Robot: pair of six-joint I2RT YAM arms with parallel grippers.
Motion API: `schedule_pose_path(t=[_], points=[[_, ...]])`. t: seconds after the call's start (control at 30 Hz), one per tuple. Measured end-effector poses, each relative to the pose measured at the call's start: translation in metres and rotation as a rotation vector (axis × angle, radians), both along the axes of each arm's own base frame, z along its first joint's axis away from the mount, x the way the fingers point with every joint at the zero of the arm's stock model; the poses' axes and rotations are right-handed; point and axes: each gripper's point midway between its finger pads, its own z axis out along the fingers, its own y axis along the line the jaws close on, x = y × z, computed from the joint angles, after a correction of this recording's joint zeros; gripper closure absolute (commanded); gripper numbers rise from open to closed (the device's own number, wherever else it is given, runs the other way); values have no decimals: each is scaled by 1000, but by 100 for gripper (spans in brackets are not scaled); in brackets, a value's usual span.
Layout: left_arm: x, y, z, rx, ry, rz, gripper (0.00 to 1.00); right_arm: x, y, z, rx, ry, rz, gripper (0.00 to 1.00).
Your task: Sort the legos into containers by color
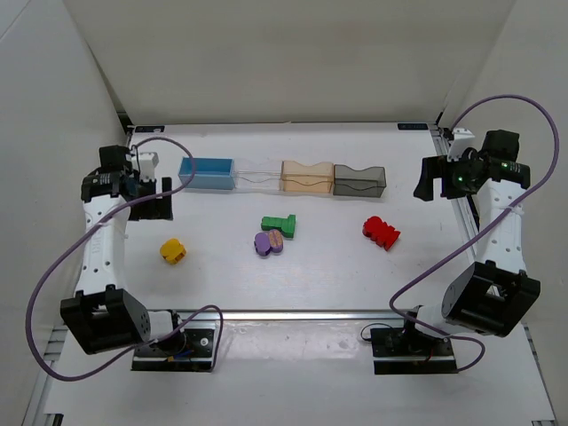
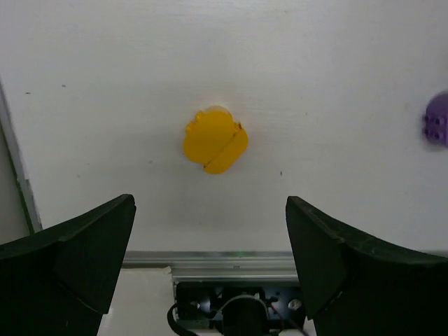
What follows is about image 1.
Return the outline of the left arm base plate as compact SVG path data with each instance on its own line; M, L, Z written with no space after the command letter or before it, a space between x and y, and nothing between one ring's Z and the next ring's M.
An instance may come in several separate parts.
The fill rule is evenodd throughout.
M130 370L134 372L211 373L217 362L222 328L204 322L182 328L165 343L136 349Z

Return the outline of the green lego block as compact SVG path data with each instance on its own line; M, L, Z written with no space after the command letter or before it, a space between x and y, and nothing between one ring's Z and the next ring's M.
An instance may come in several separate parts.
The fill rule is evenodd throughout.
M277 230L283 237L293 239L296 232L296 216L290 214L287 217L263 217L261 229L266 232Z

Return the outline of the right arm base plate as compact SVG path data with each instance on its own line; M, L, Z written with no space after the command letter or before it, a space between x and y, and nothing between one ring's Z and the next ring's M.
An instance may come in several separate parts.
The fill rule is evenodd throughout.
M407 327L393 327L376 322L360 333L370 343L376 375L455 374L454 350L447 338L422 335Z

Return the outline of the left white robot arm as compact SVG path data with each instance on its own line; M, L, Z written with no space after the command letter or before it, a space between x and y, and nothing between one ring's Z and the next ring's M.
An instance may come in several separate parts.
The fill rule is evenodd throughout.
M93 235L83 247L75 294L60 304L61 318L89 355L150 338L150 315L127 289L126 226L129 221L173 218L170 195L158 196L171 190L172 180L156 179L156 153L104 146L99 159L99 167L81 186L86 228Z

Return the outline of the yellow lego block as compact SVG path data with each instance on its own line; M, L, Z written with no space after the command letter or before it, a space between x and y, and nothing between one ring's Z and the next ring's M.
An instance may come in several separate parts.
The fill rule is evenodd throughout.
M175 238L163 243L160 255L168 264L177 264L186 256L185 246Z

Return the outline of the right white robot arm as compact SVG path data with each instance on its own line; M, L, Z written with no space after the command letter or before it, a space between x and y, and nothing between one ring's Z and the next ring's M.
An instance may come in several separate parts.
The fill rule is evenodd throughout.
M466 332L505 337L540 295L540 282L526 272L523 206L517 200L529 189L531 171L517 162L515 132L489 130L480 149L468 130L457 128L450 139L447 155L423 159L414 196L432 200L433 182L440 179L442 197L475 197L483 237L473 263L449 285L442 302L414 309L414 329L432 338Z

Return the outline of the purple lego block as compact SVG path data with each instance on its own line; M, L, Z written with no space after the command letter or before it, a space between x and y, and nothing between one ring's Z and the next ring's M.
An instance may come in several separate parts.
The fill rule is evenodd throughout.
M280 253L284 248L284 239L281 232L278 229L271 229L267 233L270 249L273 253Z
M259 256L268 256L272 251L270 237L267 233L260 232L254 238L255 251Z

